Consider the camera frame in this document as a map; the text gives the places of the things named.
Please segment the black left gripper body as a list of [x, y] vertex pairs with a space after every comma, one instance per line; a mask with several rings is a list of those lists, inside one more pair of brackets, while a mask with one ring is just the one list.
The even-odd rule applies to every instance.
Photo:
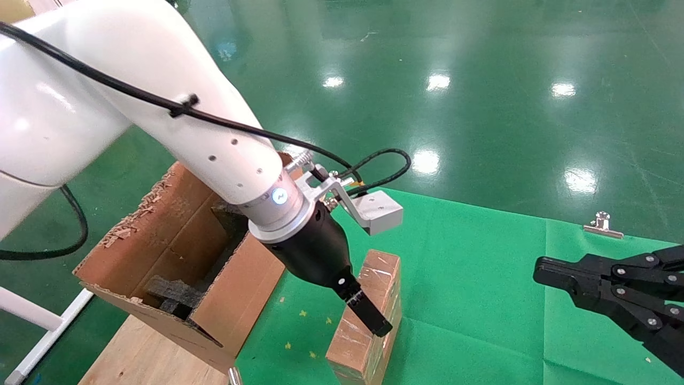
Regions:
[[350, 305], [363, 300], [361, 285], [352, 273], [347, 236], [322, 202], [315, 204], [302, 229], [266, 247], [301, 280], [334, 290]]

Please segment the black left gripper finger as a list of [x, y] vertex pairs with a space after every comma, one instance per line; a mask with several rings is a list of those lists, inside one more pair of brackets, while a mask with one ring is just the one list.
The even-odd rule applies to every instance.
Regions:
[[393, 330], [393, 325], [363, 291], [345, 299], [345, 304], [374, 336], [383, 338]]

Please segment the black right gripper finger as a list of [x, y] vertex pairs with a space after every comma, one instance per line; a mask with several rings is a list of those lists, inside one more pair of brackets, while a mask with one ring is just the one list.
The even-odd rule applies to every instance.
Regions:
[[608, 317], [680, 377], [683, 375], [682, 287], [656, 295], [625, 285], [597, 283], [568, 290], [574, 305]]
[[540, 257], [533, 280], [548, 287], [581, 292], [601, 280], [640, 292], [682, 291], [682, 245], [616, 260], [586, 254], [579, 261]]

